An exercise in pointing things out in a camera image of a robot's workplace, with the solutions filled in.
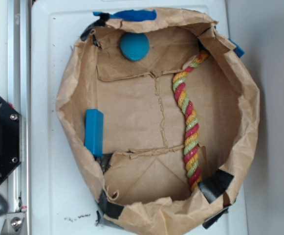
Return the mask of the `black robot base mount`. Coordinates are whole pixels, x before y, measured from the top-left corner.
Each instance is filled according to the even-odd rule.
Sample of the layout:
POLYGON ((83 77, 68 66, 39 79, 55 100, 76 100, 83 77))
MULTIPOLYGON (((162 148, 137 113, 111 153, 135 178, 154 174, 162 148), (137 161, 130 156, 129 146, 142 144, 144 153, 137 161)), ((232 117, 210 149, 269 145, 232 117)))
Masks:
POLYGON ((20 117, 0 96, 0 185, 21 163, 20 117))

